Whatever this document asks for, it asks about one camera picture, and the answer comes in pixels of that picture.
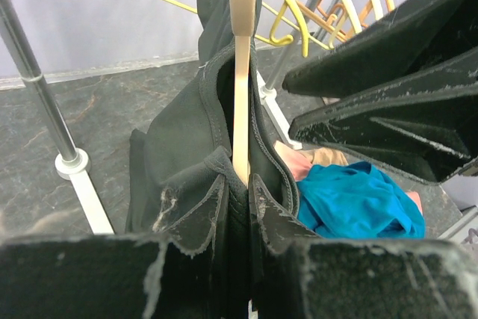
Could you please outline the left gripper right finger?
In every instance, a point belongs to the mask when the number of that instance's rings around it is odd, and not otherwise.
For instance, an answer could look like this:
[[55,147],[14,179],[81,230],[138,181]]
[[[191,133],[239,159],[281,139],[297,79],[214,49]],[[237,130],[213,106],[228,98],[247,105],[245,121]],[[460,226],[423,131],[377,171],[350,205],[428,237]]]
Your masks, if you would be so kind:
[[333,240],[249,180],[252,301],[260,318],[475,318],[477,263],[438,240]]

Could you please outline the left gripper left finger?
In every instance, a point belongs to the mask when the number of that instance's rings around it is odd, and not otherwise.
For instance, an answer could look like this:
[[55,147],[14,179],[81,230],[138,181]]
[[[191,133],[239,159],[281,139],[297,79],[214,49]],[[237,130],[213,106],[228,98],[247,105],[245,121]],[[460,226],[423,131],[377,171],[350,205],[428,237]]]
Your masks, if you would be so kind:
[[223,176],[163,232],[30,236],[1,245],[3,318],[221,318],[226,313]]

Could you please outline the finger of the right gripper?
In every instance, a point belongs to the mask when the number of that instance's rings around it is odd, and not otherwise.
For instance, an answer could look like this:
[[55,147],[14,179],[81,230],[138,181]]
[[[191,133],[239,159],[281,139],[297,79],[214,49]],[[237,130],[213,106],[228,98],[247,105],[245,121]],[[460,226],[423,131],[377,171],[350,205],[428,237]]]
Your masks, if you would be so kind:
[[309,111],[289,135],[420,182],[469,176],[477,169],[477,50]]
[[344,98],[477,49],[477,0],[405,0],[285,75],[289,93]]

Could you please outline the teal blue t shirt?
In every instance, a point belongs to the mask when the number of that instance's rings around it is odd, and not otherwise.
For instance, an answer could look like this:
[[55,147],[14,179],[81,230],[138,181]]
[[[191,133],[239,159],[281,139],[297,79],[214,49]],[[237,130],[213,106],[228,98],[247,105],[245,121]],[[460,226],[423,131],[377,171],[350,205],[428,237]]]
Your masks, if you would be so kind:
[[419,206],[388,175],[366,161],[319,164],[297,182],[297,219],[323,238],[422,239]]

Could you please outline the beige t shirt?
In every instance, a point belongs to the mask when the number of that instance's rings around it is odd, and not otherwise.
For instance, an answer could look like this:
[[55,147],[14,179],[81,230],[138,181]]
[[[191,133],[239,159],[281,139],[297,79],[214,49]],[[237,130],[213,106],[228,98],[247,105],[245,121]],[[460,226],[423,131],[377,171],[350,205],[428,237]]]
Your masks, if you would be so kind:
[[300,153],[312,164],[318,164],[324,167],[330,165],[347,166],[349,164],[344,153],[336,149],[321,147],[318,149],[302,150]]

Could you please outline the pink t shirt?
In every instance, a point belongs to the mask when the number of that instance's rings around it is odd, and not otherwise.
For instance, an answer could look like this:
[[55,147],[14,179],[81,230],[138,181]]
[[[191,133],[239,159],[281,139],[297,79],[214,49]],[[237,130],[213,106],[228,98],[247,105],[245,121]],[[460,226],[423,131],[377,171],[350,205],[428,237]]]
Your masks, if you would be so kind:
[[[296,151],[279,141],[275,142],[274,150],[276,151],[276,154],[279,155],[280,160],[286,165],[294,179],[293,189],[296,191],[296,193],[293,195],[294,209],[291,211],[291,214],[297,219],[299,212],[299,190],[297,187],[297,182],[304,179],[308,175],[312,166],[316,164],[312,164],[300,153],[300,151]],[[417,204],[415,197],[410,198]]]

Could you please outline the dark grey t shirt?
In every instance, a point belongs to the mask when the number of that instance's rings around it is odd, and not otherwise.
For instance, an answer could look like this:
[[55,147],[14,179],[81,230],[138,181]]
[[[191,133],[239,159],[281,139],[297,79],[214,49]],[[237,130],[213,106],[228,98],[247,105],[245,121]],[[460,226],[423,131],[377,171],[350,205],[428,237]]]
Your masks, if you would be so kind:
[[197,0],[203,31],[195,77],[130,138],[131,201],[127,232],[158,231],[176,222],[225,182],[232,231],[249,228],[249,200],[232,167],[235,43],[229,0]]

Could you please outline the yellow plastic hanger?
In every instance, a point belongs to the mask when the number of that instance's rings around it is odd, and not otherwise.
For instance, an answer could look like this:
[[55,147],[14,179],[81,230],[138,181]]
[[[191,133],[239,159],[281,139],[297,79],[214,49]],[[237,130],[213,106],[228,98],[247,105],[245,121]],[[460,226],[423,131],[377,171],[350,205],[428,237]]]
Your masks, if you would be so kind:
[[[165,1],[168,4],[179,7],[181,9],[189,11],[191,13],[197,14],[197,9],[196,8],[191,7],[189,5],[186,5],[186,4],[184,4],[180,1],[176,1],[176,0],[161,0],[161,1]],[[266,38],[266,37],[262,37],[260,35],[255,35],[255,38],[257,40],[259,40],[263,43],[266,43],[268,45],[275,46],[275,47],[290,45],[291,41],[294,39],[293,35],[285,36],[285,40],[277,40],[277,39],[274,40],[273,37],[272,37],[273,32],[278,28],[279,21],[287,23],[294,30],[298,30],[301,33],[301,35],[305,35],[305,32],[302,31],[302,26],[301,25],[295,25],[294,23],[292,23],[292,21],[290,21],[289,19],[284,17],[284,13],[285,13],[286,9],[288,8],[288,6],[286,5],[286,2],[283,3],[280,11],[277,11],[277,10],[273,9],[271,6],[269,6],[264,1],[262,2],[262,7],[266,8],[268,11],[270,11],[272,14],[274,14],[276,16],[276,18],[275,18],[275,21],[274,21],[271,29],[270,29],[269,37]]]

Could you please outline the beige wooden hanger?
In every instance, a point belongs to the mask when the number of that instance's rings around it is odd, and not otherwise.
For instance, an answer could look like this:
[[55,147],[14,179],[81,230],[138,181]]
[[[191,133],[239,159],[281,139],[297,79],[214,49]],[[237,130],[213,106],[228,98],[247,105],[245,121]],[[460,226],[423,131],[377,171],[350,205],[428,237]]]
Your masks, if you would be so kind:
[[256,0],[229,0],[235,36],[235,93],[232,164],[246,185],[249,176],[249,62]]

